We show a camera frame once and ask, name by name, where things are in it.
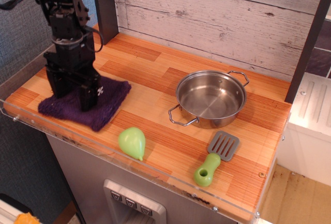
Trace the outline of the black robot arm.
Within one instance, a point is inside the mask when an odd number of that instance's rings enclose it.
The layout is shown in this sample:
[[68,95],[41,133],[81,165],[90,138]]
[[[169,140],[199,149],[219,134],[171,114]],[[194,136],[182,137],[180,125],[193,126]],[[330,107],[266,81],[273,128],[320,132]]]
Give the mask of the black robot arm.
[[[1,4],[2,10],[12,10],[23,0]],[[95,61],[94,28],[87,26],[89,9],[82,0],[35,0],[51,27],[55,52],[46,52],[47,77],[56,98],[62,98],[78,88],[80,107],[88,111],[103,92],[101,76],[93,67]]]

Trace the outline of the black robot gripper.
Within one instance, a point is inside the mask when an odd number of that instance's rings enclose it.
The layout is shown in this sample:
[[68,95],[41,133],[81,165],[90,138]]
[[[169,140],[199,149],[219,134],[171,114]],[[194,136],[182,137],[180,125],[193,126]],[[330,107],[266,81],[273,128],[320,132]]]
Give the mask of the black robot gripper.
[[67,95],[71,88],[80,86],[81,110],[88,111],[97,104],[103,93],[101,76],[93,66],[95,54],[94,32],[79,31],[73,38],[51,36],[55,52],[46,52],[46,71],[52,92],[56,98]]

